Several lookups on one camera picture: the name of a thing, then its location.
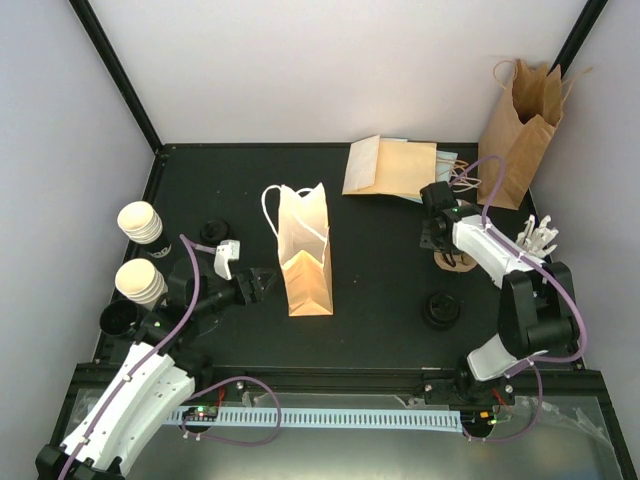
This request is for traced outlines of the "brown pulp cup carrier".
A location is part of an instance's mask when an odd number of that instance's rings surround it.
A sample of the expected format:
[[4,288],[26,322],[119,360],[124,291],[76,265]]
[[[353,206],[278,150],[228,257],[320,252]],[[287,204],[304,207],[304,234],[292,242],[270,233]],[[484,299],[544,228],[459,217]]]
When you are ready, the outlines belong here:
[[455,273],[466,273],[477,266],[477,262],[466,253],[445,255],[441,252],[435,252],[434,261],[442,270]]

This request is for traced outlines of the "orange paper bag white handles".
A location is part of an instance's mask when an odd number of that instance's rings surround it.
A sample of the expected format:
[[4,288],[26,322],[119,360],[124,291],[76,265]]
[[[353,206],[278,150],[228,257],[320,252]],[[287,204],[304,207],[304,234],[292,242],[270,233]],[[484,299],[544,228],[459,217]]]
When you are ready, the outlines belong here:
[[261,207],[276,238],[288,314],[332,315],[330,227],[324,185],[299,190],[270,185],[261,194]]

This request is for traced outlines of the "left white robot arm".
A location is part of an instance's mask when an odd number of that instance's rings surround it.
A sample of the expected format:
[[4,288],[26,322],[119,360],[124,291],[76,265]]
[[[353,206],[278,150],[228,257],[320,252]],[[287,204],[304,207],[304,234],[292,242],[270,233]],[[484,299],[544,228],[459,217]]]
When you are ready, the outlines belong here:
[[169,310],[169,288],[149,260],[124,263],[115,277],[126,306],[143,317],[119,371],[85,419],[58,445],[47,445],[35,464],[41,479],[123,479],[164,424],[189,399],[207,397],[215,376],[205,361],[187,352],[184,335],[192,316],[205,307],[261,301],[275,280],[272,269],[219,276],[197,258],[183,283],[192,294],[181,318],[161,322]]

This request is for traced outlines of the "black cup near left arm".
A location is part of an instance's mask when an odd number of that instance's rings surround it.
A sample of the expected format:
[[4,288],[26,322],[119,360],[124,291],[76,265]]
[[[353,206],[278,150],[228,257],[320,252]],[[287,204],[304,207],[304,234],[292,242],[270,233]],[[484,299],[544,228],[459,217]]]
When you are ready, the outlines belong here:
[[143,319],[141,306],[129,299],[119,299],[104,308],[99,326],[108,337],[133,341]]

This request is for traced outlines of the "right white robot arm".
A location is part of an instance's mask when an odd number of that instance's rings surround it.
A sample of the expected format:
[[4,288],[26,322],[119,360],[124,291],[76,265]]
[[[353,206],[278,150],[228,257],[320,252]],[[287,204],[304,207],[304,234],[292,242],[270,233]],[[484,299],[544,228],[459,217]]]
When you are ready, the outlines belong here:
[[580,340],[584,329],[569,268],[523,250],[482,216],[461,204],[445,181],[420,191],[426,209],[421,246],[453,268],[470,257],[500,289],[497,333],[459,360],[453,388],[462,402],[483,401],[491,388],[556,347]]

